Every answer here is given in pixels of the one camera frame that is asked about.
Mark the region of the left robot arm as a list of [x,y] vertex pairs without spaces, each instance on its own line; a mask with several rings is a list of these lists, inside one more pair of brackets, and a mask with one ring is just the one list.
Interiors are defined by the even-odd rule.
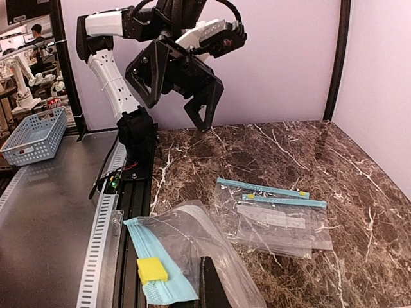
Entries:
[[155,122],[149,111],[171,92],[201,132],[213,125],[224,87],[205,63],[228,50],[225,32],[233,24],[202,22],[204,1],[141,1],[135,6],[80,16],[78,57],[106,95],[129,164],[152,154]]

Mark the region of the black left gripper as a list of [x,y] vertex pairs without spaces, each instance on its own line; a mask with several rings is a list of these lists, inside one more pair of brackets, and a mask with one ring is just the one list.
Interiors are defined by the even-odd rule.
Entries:
[[161,94],[175,91],[189,100],[184,110],[198,131],[208,131],[224,87],[213,70],[195,55],[167,37],[149,43],[129,63],[125,79],[147,108],[153,108]]

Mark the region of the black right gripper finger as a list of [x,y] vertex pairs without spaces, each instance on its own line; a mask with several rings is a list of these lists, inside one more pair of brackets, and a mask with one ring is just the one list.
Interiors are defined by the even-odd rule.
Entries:
[[201,257],[199,307],[231,308],[212,258]]

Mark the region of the clear zip bag blue zipper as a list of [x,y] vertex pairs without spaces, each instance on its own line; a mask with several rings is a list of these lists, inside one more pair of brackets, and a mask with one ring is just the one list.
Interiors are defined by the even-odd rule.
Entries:
[[147,304],[199,307],[200,260],[209,256],[232,307],[266,306],[243,261],[198,200],[141,223],[144,235],[151,237],[144,241],[148,256],[138,259]]

